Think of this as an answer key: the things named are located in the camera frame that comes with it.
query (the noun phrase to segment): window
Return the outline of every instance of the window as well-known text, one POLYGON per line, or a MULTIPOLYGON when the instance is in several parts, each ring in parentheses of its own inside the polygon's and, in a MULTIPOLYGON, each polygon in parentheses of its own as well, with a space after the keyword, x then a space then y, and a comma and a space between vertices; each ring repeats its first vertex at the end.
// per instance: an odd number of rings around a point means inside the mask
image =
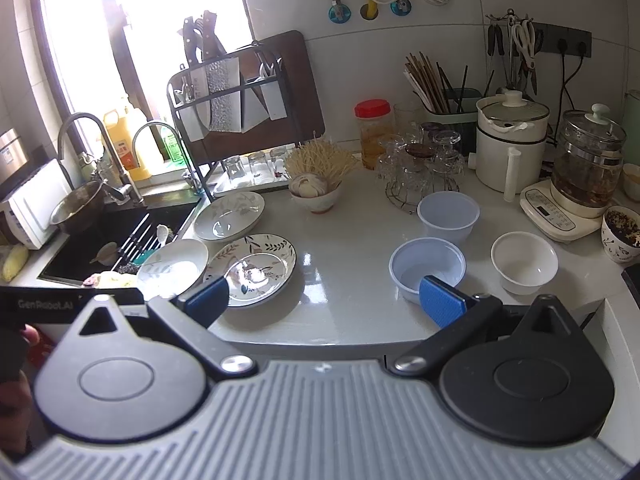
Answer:
MULTIPOLYGON (((99 118, 128 94, 148 118, 171 120, 166 85, 186 63, 180 35, 185 17, 197 18, 204 9, 215 12, 216 33, 227 51, 252 41, 242 0, 42 0, 41 4, 69 109, 99 118)), ((97 129, 84 121, 78 126, 82 143, 99 156, 97 129)))

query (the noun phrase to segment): metal bowl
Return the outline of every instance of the metal bowl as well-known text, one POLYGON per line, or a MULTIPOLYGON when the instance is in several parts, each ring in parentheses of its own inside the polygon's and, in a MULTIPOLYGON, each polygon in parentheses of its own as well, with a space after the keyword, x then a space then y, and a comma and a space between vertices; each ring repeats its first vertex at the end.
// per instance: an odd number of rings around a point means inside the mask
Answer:
POLYGON ((51 213, 49 223, 63 233, 81 233, 94 223, 103 208, 102 183, 91 181, 65 196, 51 213))

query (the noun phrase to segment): plastic jar with red lid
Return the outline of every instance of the plastic jar with red lid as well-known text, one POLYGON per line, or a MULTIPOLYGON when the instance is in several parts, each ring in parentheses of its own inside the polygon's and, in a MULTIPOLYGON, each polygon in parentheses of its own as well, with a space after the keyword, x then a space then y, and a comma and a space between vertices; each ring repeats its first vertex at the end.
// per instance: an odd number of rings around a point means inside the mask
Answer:
POLYGON ((360 129, 362 164, 375 170, 378 157, 385 151, 378 141, 394 134, 391 106, 384 99, 370 99, 358 103, 353 111, 360 129))

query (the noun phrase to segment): power outlet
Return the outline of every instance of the power outlet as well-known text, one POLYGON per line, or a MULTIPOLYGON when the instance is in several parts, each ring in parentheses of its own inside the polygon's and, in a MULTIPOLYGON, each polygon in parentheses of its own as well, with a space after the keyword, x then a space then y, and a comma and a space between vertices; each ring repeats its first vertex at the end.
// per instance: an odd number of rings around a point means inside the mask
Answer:
POLYGON ((591 33, 579 28, 558 27, 550 23, 534 23, 536 34, 541 31, 544 34, 542 41, 542 52, 558 54, 558 40, 566 40, 568 45, 566 56, 580 56, 578 45, 584 42, 587 46, 587 53, 584 57, 591 57, 591 33))

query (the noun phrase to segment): bowl of garlic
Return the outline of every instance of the bowl of garlic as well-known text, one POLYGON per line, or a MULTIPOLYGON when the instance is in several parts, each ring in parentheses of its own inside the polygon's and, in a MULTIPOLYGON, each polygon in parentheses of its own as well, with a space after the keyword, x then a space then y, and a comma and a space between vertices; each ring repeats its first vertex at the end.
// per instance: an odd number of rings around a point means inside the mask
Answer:
POLYGON ((327 140, 296 148, 285 160, 293 201, 312 213, 326 213, 342 193, 342 179, 358 164, 351 153, 327 140))

